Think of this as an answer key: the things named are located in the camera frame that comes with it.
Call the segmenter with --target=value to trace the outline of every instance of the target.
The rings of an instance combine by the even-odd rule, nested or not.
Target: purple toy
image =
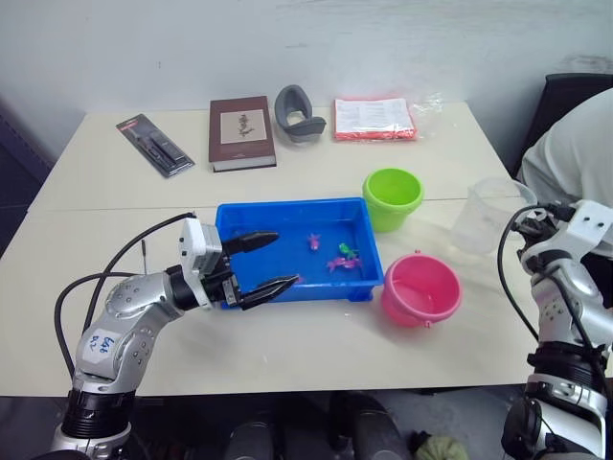
[[[336,257],[327,263],[329,272],[332,273],[334,269],[338,266],[342,266],[343,268],[357,268],[362,266],[362,262],[358,259],[345,259],[344,257]]]
[[[321,235],[313,235],[312,233],[308,236],[308,245],[311,251],[317,251],[319,249],[319,239],[321,237]]]

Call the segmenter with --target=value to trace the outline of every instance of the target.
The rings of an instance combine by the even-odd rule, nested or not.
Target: pink bucket
[[[462,301],[462,285],[443,261],[411,254],[385,274],[381,306],[400,326],[429,328],[453,314]]]

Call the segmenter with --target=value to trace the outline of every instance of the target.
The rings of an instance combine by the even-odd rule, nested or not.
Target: white wall
[[[504,157],[521,144],[545,74],[613,72],[612,58],[611,0],[3,0],[0,9],[0,104],[54,158],[86,111],[274,98],[290,83],[314,104],[392,90],[468,100]]]

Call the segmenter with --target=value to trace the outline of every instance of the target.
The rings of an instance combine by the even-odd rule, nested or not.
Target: silver robot arm segment
[[[588,200],[547,209],[555,221],[525,218],[515,228],[526,240],[518,254],[532,275],[539,343],[528,356],[534,373],[524,399],[511,407],[502,444],[515,459],[553,459],[563,452],[569,459],[603,459],[608,401],[602,376],[613,343],[613,309],[604,308],[580,260],[607,241],[613,210]]]
[[[213,225],[187,218],[179,239],[181,265],[130,277],[109,293],[103,313],[79,341],[73,387],[51,451],[77,450],[91,459],[114,459],[130,433],[129,417],[155,339],[185,311],[226,302],[248,310],[290,288],[298,276],[282,276],[242,293],[230,256],[279,237],[255,232],[222,243]]]

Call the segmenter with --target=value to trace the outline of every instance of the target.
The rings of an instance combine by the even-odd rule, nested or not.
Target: book
[[[216,173],[277,166],[265,96],[211,101],[209,162]]]

